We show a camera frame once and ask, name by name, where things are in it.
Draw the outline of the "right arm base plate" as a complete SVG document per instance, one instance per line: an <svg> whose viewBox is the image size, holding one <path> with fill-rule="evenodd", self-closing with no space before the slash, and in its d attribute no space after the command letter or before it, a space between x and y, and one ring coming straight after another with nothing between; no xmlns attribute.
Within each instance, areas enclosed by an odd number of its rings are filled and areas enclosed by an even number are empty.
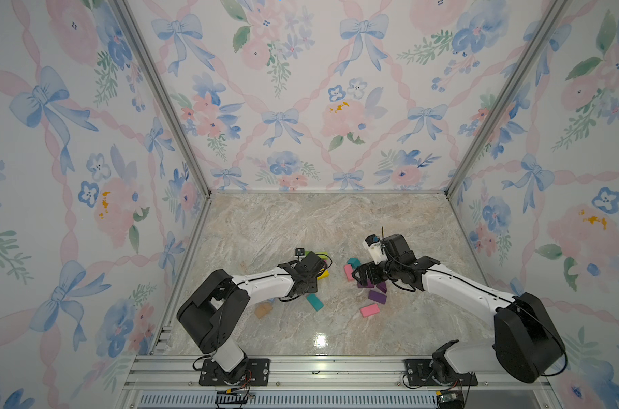
<svg viewBox="0 0 619 409"><path fill-rule="evenodd" d="M424 386L452 387L458 385L478 386L473 373L456 373L445 361L431 358L406 359L403 382L411 388Z"/></svg>

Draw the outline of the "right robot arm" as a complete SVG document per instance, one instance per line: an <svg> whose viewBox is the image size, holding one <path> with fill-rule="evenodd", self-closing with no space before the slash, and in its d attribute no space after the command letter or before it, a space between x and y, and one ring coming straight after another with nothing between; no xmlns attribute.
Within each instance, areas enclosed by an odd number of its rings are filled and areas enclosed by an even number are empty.
<svg viewBox="0 0 619 409"><path fill-rule="evenodd" d="M452 340L430 359L429 375L451 384L465 374L499 372L522 383L553 375L551 367L567 361L563 339L542 301L528 292L520 296L498 291L446 267L434 257L416 257L400 234L363 241L371 262L360 265L353 277L362 286L386 281L404 291L422 291L446 299L483 320L493 336L463 344Z"/></svg>

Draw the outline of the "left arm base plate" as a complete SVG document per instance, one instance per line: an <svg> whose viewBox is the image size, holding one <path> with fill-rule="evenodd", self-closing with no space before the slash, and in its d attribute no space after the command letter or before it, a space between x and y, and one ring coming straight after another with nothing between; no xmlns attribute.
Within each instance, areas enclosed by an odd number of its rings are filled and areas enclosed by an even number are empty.
<svg viewBox="0 0 619 409"><path fill-rule="evenodd" d="M206 359L200 368L198 384L207 387L267 386L270 364L270 359L246 358L234 370L226 372L215 361Z"/></svg>

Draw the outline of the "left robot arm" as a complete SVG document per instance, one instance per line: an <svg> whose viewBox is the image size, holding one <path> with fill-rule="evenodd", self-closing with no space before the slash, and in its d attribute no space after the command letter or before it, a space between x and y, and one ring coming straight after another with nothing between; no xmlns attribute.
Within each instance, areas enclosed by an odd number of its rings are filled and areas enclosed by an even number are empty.
<svg viewBox="0 0 619 409"><path fill-rule="evenodd" d="M328 257L309 252L258 274L230 275L217 269L181 305L176 318L224 373L242 373L248 358L232 334L244 311L273 298L289 302L317 293L318 279L330 266Z"/></svg>

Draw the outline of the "yellow block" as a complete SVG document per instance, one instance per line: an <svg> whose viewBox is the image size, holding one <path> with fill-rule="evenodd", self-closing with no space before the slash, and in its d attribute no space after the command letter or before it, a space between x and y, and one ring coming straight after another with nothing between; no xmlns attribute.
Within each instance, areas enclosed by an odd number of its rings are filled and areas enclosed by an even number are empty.
<svg viewBox="0 0 619 409"><path fill-rule="evenodd" d="M326 279L329 275L330 275L329 271L325 270L318 276L318 280L320 281L321 279Z"/></svg>

